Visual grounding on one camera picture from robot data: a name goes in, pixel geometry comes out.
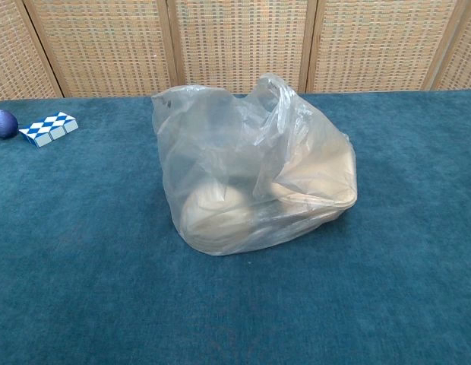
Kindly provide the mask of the clear plastic bag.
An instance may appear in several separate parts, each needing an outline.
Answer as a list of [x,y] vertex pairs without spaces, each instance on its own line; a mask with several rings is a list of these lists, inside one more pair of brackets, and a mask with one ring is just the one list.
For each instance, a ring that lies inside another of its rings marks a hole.
[[163,188],[179,235],[186,199],[209,181],[240,190],[254,210],[246,244],[229,255],[288,242],[349,209],[293,208],[270,192],[270,184],[292,163],[355,154],[349,137],[279,76],[260,76],[243,97],[193,84],[154,94],[152,102]]

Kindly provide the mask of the beige bread loaf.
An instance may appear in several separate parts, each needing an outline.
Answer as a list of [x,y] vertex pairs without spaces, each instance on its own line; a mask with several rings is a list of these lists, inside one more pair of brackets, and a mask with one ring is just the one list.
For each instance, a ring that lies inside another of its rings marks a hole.
[[292,163],[270,184],[270,192],[293,208],[346,210],[358,197],[355,155],[344,151]]

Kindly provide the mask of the teal table cloth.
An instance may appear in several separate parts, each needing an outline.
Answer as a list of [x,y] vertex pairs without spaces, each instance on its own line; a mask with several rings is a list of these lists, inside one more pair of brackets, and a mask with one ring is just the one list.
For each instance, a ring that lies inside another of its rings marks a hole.
[[471,365],[471,90],[309,94],[354,147],[336,221],[223,257],[177,234],[149,97],[9,100],[0,365]]

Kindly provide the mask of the blue white checkered puzzle block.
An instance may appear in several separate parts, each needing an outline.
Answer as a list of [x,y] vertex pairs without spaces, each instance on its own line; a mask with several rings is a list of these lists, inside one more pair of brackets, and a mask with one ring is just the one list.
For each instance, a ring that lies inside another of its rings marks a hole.
[[78,129],[78,123],[73,116],[57,112],[23,128],[19,128],[18,131],[30,144],[41,148],[76,129]]

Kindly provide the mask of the woven wooden folding screen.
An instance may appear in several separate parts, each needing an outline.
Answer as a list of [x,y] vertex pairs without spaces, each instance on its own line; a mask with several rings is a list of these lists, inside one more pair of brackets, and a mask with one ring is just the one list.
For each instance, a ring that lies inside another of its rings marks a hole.
[[0,101],[471,89],[471,0],[0,0]]

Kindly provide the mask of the dark blue ball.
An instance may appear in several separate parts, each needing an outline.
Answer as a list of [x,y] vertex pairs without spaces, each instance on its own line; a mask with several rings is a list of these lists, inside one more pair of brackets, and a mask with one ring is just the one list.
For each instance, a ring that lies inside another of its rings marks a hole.
[[18,131],[16,117],[7,110],[0,109],[0,138],[13,138]]

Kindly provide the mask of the round beige bread bun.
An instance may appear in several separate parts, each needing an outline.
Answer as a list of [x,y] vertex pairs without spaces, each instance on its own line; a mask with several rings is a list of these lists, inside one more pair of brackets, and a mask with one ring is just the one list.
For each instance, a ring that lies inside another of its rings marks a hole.
[[254,210],[240,190],[216,181],[204,182],[186,199],[179,232],[193,249],[224,256],[246,244],[253,217]]

